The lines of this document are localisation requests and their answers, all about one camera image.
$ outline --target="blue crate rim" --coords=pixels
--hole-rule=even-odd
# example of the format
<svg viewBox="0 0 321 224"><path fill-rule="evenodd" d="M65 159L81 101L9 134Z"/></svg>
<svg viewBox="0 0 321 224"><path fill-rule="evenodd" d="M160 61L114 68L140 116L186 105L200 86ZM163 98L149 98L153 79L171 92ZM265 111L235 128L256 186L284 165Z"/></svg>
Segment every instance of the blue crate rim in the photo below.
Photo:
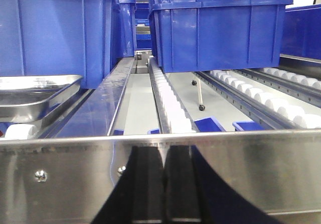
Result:
<svg viewBox="0 0 321 224"><path fill-rule="evenodd" d="M120 4L135 4L136 0L119 0Z"/></svg>
<svg viewBox="0 0 321 224"><path fill-rule="evenodd" d="M215 118L214 116L209 116L209 117L205 117L205 118L201 118L201 119L198 119L198 120L195 120L194 122L196 121L202 121L202 120L207 120L207 119L211 119L215 124L216 126L220 129L221 132L225 132L225 128L223 128L223 126L220 124L220 122L217 120L217 118Z"/></svg>
<svg viewBox="0 0 321 224"><path fill-rule="evenodd" d="M241 126L240 124L252 124L252 123L256 123L256 121L251 121L251 120L244 120L244 121L235 121L232 123L232 126L236 129L238 129L239 131L245 131Z"/></svg>
<svg viewBox="0 0 321 224"><path fill-rule="evenodd" d="M177 2L162 3L151 6L149 12L174 9L191 8L215 8L215 7L247 7L247 6L269 6L269 5L291 5L293 0L231 0L212 2Z"/></svg>
<svg viewBox="0 0 321 224"><path fill-rule="evenodd" d="M294 11L304 11L304 10L313 10L321 8L321 4L304 6L304 7L292 7L285 10L285 12L294 12Z"/></svg>

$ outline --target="stainless steel panel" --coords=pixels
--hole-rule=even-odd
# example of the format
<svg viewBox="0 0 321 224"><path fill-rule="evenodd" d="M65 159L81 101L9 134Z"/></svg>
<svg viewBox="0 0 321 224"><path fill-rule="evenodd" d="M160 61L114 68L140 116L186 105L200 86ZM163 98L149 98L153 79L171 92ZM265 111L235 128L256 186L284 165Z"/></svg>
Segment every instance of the stainless steel panel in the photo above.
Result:
<svg viewBox="0 0 321 224"><path fill-rule="evenodd" d="M281 54L280 69L321 79L321 60Z"/></svg>
<svg viewBox="0 0 321 224"><path fill-rule="evenodd" d="M123 58L56 137L112 135L133 63Z"/></svg>
<svg viewBox="0 0 321 224"><path fill-rule="evenodd" d="M285 223L318 224L321 130L3 141L2 223L90 223L131 146L197 145L247 200ZM37 182L35 172L48 173Z"/></svg>

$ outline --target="metal rod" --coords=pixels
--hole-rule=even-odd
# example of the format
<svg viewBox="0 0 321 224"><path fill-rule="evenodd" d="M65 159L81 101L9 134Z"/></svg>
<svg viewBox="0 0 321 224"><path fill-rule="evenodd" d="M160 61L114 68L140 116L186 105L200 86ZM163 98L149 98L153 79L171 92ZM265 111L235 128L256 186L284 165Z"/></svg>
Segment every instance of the metal rod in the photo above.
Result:
<svg viewBox="0 0 321 224"><path fill-rule="evenodd" d="M199 105L203 105L202 86L201 80L199 78L197 78L197 95L199 98Z"/></svg>

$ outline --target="metal frame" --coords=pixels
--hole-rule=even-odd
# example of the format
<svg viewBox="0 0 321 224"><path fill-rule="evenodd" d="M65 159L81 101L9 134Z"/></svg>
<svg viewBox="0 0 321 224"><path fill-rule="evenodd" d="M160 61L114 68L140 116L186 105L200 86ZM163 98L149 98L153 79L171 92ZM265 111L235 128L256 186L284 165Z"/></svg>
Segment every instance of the metal frame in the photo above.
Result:
<svg viewBox="0 0 321 224"><path fill-rule="evenodd" d="M133 64L122 58L56 137L112 135Z"/></svg>
<svg viewBox="0 0 321 224"><path fill-rule="evenodd" d="M197 146L229 185L285 223L321 223L321 130L3 141L0 219L90 223L132 146L170 145Z"/></svg>
<svg viewBox="0 0 321 224"><path fill-rule="evenodd" d="M201 80L212 87L225 100L242 111L245 115L260 123L265 129L299 129L290 120L269 109L265 105L253 100L249 96L236 91L226 83L219 81L205 72L195 72Z"/></svg>
<svg viewBox="0 0 321 224"><path fill-rule="evenodd" d="M299 83L289 82L279 77L271 76L252 69L234 70L235 72L253 79L266 86L284 92L314 106L321 107L321 91Z"/></svg>

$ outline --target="blue bin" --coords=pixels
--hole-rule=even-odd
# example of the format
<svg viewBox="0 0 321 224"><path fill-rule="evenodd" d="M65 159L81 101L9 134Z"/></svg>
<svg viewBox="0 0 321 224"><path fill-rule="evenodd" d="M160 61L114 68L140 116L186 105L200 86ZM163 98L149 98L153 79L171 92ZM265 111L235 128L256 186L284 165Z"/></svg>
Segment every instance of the blue bin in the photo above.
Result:
<svg viewBox="0 0 321 224"><path fill-rule="evenodd" d="M148 19L135 19L136 26L143 24L144 26L149 27L149 20Z"/></svg>
<svg viewBox="0 0 321 224"><path fill-rule="evenodd" d="M137 34L136 38L137 38L137 49L138 50L151 49L150 34Z"/></svg>
<svg viewBox="0 0 321 224"><path fill-rule="evenodd" d="M321 59L321 5L285 12L281 53Z"/></svg>
<svg viewBox="0 0 321 224"><path fill-rule="evenodd" d="M112 61L115 0L0 0L0 76L79 74L96 88Z"/></svg>
<svg viewBox="0 0 321 224"><path fill-rule="evenodd" d="M194 123L196 124L199 131L202 133L205 132L225 132L225 129L222 125L217 121L216 118L213 116L208 118L203 118L199 120L195 120ZM152 129L147 132L149 135L159 134L159 129Z"/></svg>
<svg viewBox="0 0 321 224"><path fill-rule="evenodd" d="M275 67L293 0L150 0L152 52L164 72Z"/></svg>
<svg viewBox="0 0 321 224"><path fill-rule="evenodd" d="M148 19L148 15L149 15L148 3L137 3L136 7L137 7L137 9L135 12L135 18L136 19Z"/></svg>
<svg viewBox="0 0 321 224"><path fill-rule="evenodd" d="M0 123L0 137L6 134L6 131L11 124L12 123Z"/></svg>
<svg viewBox="0 0 321 224"><path fill-rule="evenodd" d="M235 131L255 131L264 130L264 128L254 121L238 121L233 122Z"/></svg>
<svg viewBox="0 0 321 224"><path fill-rule="evenodd" d="M114 136L124 135L124 130L115 129L113 135Z"/></svg>
<svg viewBox="0 0 321 224"><path fill-rule="evenodd" d="M119 47L117 57L133 57L137 49L135 27L136 0L119 0Z"/></svg>

